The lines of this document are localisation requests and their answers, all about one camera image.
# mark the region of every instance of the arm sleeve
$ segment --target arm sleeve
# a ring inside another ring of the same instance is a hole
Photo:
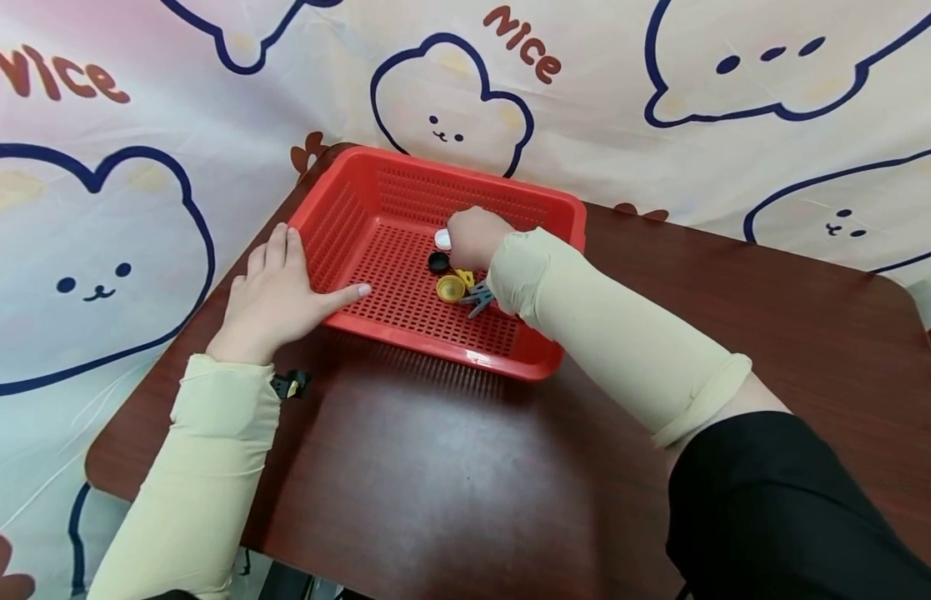
[[[542,228],[511,233],[492,258],[498,305],[559,342],[665,447],[705,424],[742,386],[751,361],[605,277]]]
[[[88,593],[182,589],[227,598],[232,564],[279,421],[272,367],[188,361],[168,437]]]
[[[931,599],[931,568],[787,412],[706,427],[675,463],[668,504],[668,556],[695,600]]]

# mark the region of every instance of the white bottle cap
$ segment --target white bottle cap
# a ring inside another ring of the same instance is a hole
[[[435,247],[438,250],[452,250],[452,239],[448,237],[447,229],[439,229],[435,232]]]

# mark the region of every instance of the red plastic basket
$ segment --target red plastic basket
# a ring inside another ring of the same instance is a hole
[[[370,283],[371,294],[326,324],[512,378],[558,370],[562,348],[519,318],[441,302],[428,270],[434,233],[480,206],[527,232],[542,227],[585,248],[585,206],[563,192],[404,154],[353,147],[319,178],[290,225],[300,230],[313,288]]]

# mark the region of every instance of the blue plastic clip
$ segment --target blue plastic clip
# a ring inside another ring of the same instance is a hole
[[[495,295],[492,294],[492,290],[488,289],[488,285],[485,284],[484,280],[478,285],[470,287],[468,293],[469,295],[458,301],[459,304],[477,304],[476,308],[473,308],[472,312],[468,314],[468,318],[475,318],[495,299]]]

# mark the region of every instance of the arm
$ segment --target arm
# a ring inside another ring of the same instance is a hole
[[[835,453],[732,354],[541,229],[482,209],[448,222],[453,260],[558,341],[667,447],[668,555],[695,598],[931,598]]]
[[[232,563],[279,422],[271,357],[325,317],[368,295],[319,295],[302,241],[280,223],[236,277],[223,328],[188,361],[173,424],[95,576],[90,600],[138,600],[173,589],[227,598]]]
[[[453,260],[489,268],[505,312],[559,342],[673,455],[717,419],[787,410],[751,375],[747,356],[605,277],[551,233],[515,232],[480,208],[454,215],[448,231]]]

